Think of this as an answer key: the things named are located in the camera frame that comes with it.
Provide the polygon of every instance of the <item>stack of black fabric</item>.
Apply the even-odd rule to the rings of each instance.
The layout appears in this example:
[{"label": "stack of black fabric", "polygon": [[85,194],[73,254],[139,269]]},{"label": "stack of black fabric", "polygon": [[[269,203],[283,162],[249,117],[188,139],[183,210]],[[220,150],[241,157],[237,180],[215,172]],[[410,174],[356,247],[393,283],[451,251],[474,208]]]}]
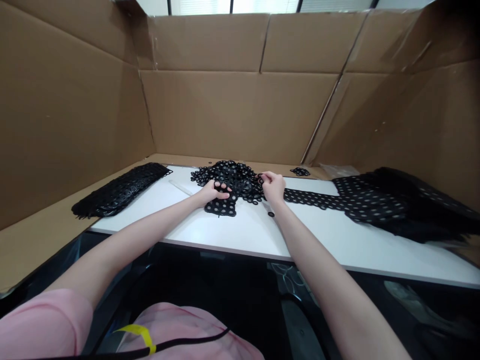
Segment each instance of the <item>stack of black fabric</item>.
[{"label": "stack of black fabric", "polygon": [[134,167],[77,202],[71,211],[80,219],[114,216],[146,188],[171,173],[172,170],[156,162]]},{"label": "stack of black fabric", "polygon": [[362,175],[337,178],[333,183],[344,199],[363,197],[360,200],[362,209],[371,213],[369,217],[360,216],[362,213],[358,210],[345,211],[356,222],[370,224],[419,243],[464,241],[466,235],[480,235],[478,212],[406,172],[381,167]]}]

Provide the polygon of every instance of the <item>black rubber mesh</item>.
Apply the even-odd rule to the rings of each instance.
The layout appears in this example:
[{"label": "black rubber mesh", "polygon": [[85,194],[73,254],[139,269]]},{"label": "black rubber mesh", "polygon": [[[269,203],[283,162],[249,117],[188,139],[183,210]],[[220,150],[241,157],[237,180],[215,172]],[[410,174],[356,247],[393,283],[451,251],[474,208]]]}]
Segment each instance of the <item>black rubber mesh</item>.
[{"label": "black rubber mesh", "polygon": [[297,176],[310,176],[310,172],[307,169],[301,167],[296,167],[294,169],[291,169],[290,171]]}]

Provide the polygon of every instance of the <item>pile of black fabric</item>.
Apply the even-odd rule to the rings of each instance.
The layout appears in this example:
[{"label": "pile of black fabric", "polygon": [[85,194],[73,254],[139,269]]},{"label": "pile of black fabric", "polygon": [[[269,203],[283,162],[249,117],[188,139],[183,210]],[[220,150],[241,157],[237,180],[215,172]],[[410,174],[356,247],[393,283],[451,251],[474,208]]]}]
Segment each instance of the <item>pile of black fabric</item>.
[{"label": "pile of black fabric", "polygon": [[[191,180],[199,186],[211,179],[226,183],[234,195],[254,205],[265,199],[262,181],[242,163],[219,161],[191,175]],[[323,210],[340,210],[356,223],[372,225],[419,243],[463,241],[465,235],[480,235],[480,214],[405,172],[381,167],[332,182],[338,196],[286,188],[284,199]],[[226,212],[232,210],[230,214],[221,213],[223,205],[221,201],[207,204],[205,211],[236,215],[235,203],[225,204]]]},{"label": "pile of black fabric", "polygon": [[[365,196],[362,199],[365,202],[372,198],[369,194],[383,195],[383,203],[370,201],[364,209],[371,212],[381,206],[384,211],[391,210],[388,216],[377,216],[368,223],[394,235],[419,243],[464,241],[466,235],[480,235],[478,212],[406,172],[381,167],[366,174],[337,178],[333,183],[345,199]],[[360,187],[348,189],[349,184],[360,184]],[[354,221],[366,223],[359,212],[345,211],[345,214]]]},{"label": "pile of black fabric", "polygon": [[171,173],[172,170],[156,162],[134,167],[77,202],[71,211],[80,219],[114,216],[146,188]]},{"label": "pile of black fabric", "polygon": [[191,173],[191,180],[204,187],[214,179],[227,184],[238,197],[253,203],[264,199],[264,190],[257,174],[250,166],[235,161],[218,161],[215,165],[200,167]]}]

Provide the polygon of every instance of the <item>window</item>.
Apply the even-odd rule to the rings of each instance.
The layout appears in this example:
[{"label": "window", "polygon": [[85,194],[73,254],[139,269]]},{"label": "window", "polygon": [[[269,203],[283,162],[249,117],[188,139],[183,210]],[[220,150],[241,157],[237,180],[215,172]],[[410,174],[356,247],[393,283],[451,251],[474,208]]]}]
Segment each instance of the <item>window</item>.
[{"label": "window", "polygon": [[172,15],[230,14],[230,0],[170,0],[170,3]]},{"label": "window", "polygon": [[236,0],[233,2],[233,13],[295,13],[299,0]]},{"label": "window", "polygon": [[370,8],[372,0],[303,0],[301,13],[361,11]]}]

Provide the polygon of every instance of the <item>cardboard wall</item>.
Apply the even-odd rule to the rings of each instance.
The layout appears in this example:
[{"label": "cardboard wall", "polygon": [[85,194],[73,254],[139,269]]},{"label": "cardboard wall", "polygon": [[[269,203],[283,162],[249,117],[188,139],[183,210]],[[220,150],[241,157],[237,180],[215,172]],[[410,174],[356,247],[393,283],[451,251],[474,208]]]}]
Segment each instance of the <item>cardboard wall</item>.
[{"label": "cardboard wall", "polygon": [[413,75],[353,165],[413,174],[480,211],[480,61]]},{"label": "cardboard wall", "polygon": [[[0,229],[155,150],[137,67],[120,47],[117,57],[74,36],[96,9],[97,41],[115,34],[117,45],[133,43],[114,5],[96,1],[78,12],[79,1],[11,3],[20,8],[0,1]],[[62,7],[59,27],[50,24],[53,3]],[[103,17],[107,7],[113,22]]]},{"label": "cardboard wall", "polygon": [[372,11],[306,164],[396,168],[480,211],[479,49],[462,19]]},{"label": "cardboard wall", "polygon": [[300,164],[365,17],[133,19],[156,151]]}]

